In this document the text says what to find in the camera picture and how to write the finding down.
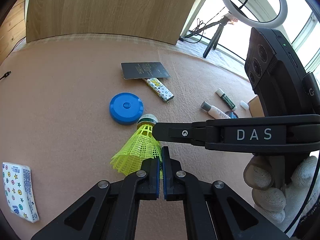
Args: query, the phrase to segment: blue round object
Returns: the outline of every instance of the blue round object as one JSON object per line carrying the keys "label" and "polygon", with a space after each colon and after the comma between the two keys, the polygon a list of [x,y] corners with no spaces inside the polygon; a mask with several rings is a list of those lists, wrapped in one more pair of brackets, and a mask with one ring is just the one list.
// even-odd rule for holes
{"label": "blue round object", "polygon": [[140,98],[131,93],[115,95],[109,105],[111,117],[119,124],[136,123],[143,113],[143,103]]}

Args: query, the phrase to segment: cardboard box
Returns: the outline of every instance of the cardboard box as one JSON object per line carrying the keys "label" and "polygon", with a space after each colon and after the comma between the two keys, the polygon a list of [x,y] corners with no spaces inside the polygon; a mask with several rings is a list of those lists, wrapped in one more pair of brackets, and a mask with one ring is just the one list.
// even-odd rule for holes
{"label": "cardboard box", "polygon": [[264,117],[262,106],[258,96],[255,96],[248,102],[252,117]]}

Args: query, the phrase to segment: card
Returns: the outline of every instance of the card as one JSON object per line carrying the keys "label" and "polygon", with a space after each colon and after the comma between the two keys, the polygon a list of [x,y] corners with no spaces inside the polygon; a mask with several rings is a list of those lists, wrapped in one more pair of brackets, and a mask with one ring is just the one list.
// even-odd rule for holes
{"label": "card", "polygon": [[4,192],[10,211],[34,223],[39,220],[31,185],[31,170],[28,166],[2,163]]}
{"label": "card", "polygon": [[160,62],[121,63],[121,66],[124,79],[170,77]]}

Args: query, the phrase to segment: yellow mesh netting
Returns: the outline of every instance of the yellow mesh netting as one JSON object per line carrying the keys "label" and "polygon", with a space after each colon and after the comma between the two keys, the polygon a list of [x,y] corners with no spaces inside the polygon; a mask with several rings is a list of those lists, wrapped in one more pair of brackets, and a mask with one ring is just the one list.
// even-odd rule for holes
{"label": "yellow mesh netting", "polygon": [[152,125],[142,125],[127,141],[127,143],[111,158],[113,168],[128,175],[141,168],[143,160],[159,157],[161,159],[160,143],[152,136]]}

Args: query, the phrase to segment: wooden board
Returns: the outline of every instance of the wooden board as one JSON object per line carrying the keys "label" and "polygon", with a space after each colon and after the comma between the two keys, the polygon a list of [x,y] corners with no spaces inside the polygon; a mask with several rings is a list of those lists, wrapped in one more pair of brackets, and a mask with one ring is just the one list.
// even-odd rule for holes
{"label": "wooden board", "polygon": [[114,33],[176,44],[195,0],[29,0],[27,42]]}
{"label": "wooden board", "polygon": [[0,27],[0,65],[25,36],[24,0],[17,0]]}

